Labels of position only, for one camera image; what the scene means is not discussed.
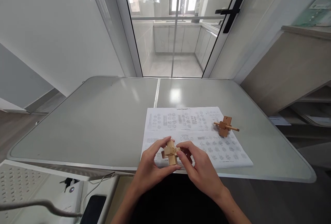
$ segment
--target glass door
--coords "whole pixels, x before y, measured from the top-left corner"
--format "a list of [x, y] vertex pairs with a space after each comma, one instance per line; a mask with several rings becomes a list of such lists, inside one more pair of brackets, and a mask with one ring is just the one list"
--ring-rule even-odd
[[209, 77], [243, 2], [126, 1], [143, 76], [172, 78]]

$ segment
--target black door handle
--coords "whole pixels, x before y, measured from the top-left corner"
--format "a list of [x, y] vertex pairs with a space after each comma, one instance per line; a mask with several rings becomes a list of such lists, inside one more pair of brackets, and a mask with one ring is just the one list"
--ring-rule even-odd
[[229, 19], [228, 19], [228, 22], [226, 23], [225, 28], [223, 30], [223, 33], [228, 33], [230, 31], [230, 28], [231, 28], [232, 23], [235, 19], [235, 16], [240, 11], [240, 5], [241, 5], [242, 1], [243, 0], [235, 0], [233, 9], [231, 9], [231, 10], [229, 10], [229, 9], [220, 9], [220, 10], [215, 11], [215, 14], [221, 14], [221, 15], [229, 14], [230, 15]]

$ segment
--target left hand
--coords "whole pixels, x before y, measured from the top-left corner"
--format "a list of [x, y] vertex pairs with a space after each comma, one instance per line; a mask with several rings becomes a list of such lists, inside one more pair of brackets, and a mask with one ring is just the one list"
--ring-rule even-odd
[[157, 140], [142, 153], [137, 172], [131, 183], [131, 187], [134, 187], [139, 196], [153, 188], [166, 176], [181, 168], [179, 165], [170, 165], [160, 169], [154, 162], [156, 153], [161, 147], [164, 148], [170, 139], [171, 136]]

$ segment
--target black phone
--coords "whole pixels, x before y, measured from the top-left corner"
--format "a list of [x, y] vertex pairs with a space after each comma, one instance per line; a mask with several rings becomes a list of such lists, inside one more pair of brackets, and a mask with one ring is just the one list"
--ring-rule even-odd
[[97, 224], [105, 201], [106, 196], [91, 196], [80, 224]]

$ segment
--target printed diagram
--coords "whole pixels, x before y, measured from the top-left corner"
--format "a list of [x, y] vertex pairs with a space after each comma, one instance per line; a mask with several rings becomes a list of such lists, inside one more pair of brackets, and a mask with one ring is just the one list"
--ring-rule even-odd
[[[233, 131], [227, 138], [218, 135], [213, 123], [222, 119], [223, 115], [217, 107], [148, 109], [142, 151], [157, 140], [155, 137], [162, 139], [171, 135], [175, 144], [192, 141], [208, 154], [215, 168], [252, 166]], [[157, 166], [163, 167], [168, 165], [168, 161], [162, 159], [161, 150], [154, 161]]]

